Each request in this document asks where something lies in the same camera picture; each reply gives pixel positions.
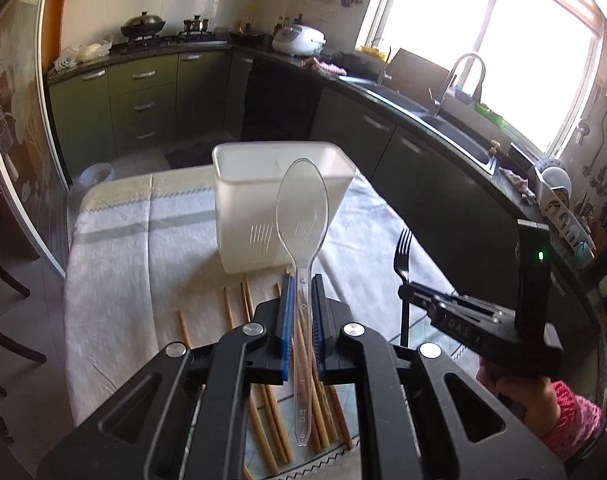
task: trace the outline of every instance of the kitchen sink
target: kitchen sink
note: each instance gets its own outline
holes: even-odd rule
[[[442,137],[443,140],[450,143],[455,148],[458,148],[461,153],[468,156],[468,158],[472,160],[472,162],[475,162],[482,170],[491,175],[495,172],[497,160],[488,155],[488,150],[484,149],[459,128],[452,126],[452,124],[445,119],[432,115],[422,105],[415,103],[412,99],[408,99],[405,95],[400,94],[391,88],[377,85],[375,81],[371,81],[370,79],[359,79],[347,76],[341,76],[340,79],[341,81],[345,81],[348,84],[365,90],[368,94],[376,97],[383,103],[390,105],[410,118],[425,124],[430,130]]]
[[[373,97],[387,102],[387,104],[392,105],[395,108],[401,108],[402,111],[415,113],[426,111],[425,107],[415,103],[412,99],[408,99],[404,94],[400,94],[398,91],[388,88],[387,86],[377,85],[375,81],[371,81],[370,79],[359,79],[347,76],[342,76],[340,79],[341,81],[358,86]]]
[[[459,146],[464,152],[467,152],[481,165],[486,165],[490,162],[490,155],[488,150],[484,150],[477,142],[472,140],[468,135],[464,134],[459,128],[452,126],[448,121],[441,117],[435,117],[428,113],[420,114],[419,119],[424,123],[429,124],[433,128],[437,129],[440,134],[448,137],[452,142]]]

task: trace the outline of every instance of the white tablecloth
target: white tablecloth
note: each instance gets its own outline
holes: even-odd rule
[[[240,275],[225,274],[219,259],[211,166],[167,171],[107,182],[91,189],[74,230],[65,287],[66,376],[72,414],[80,424],[168,342],[181,340],[177,316],[187,318],[196,346],[219,340],[226,332],[221,290],[231,292],[240,322]],[[359,175],[337,212],[313,271],[323,275],[329,298],[348,303],[355,319],[389,340],[399,336],[400,285],[392,260],[401,218]],[[414,240],[410,279],[441,292],[452,286]],[[274,297],[283,269],[249,275],[256,304]],[[476,359],[433,329],[425,312],[411,308],[411,346],[439,343],[474,372]],[[340,395],[351,431],[358,433],[351,387]],[[281,411],[289,420],[288,390],[280,392]],[[299,463],[283,466],[282,478],[337,462],[337,444],[321,458],[299,448]],[[255,478],[267,471],[251,438],[246,464]]]

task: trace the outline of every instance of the faucet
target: faucet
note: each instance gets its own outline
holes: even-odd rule
[[[443,104],[443,100],[445,99],[445,93],[448,91],[448,88],[450,88],[450,84],[455,78],[455,72],[457,70],[457,67],[459,66],[459,63],[467,57],[475,57],[481,62],[481,77],[479,78],[477,88],[474,89],[474,93],[472,94],[472,98],[476,102],[481,102],[481,85],[483,84],[483,80],[486,78],[486,64],[481,59],[481,56],[476,52],[466,52],[465,54],[463,54],[463,56],[459,57],[459,59],[456,60],[455,66],[453,66],[453,69],[450,70],[448,77],[443,82],[441,91],[439,92],[439,94],[437,94],[436,97],[432,97],[432,90],[430,90],[429,88],[427,89],[427,91],[430,93],[430,101],[432,101],[433,103],[433,106],[430,109],[430,113],[432,113],[432,115],[437,116],[439,114],[439,110],[441,109],[441,105]]]
[[[390,49],[388,51],[388,57],[385,60],[385,64],[383,65],[383,68],[381,70],[379,70],[379,75],[377,76],[377,86],[381,86],[385,79],[392,79],[391,75],[385,73],[385,71],[389,65],[391,54],[392,54],[392,47],[390,47]]]

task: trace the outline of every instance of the floor mat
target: floor mat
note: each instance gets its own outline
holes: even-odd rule
[[[173,170],[192,168],[194,166],[208,166],[212,164],[212,150],[219,144],[231,142],[231,140],[218,139],[199,142],[191,148],[183,148],[166,153],[166,160]]]

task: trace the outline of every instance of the cutting board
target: cutting board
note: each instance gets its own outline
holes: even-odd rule
[[[448,72],[442,66],[400,48],[387,70],[392,79],[385,84],[420,105],[429,107],[431,100],[427,89],[431,88],[432,95],[437,95]]]

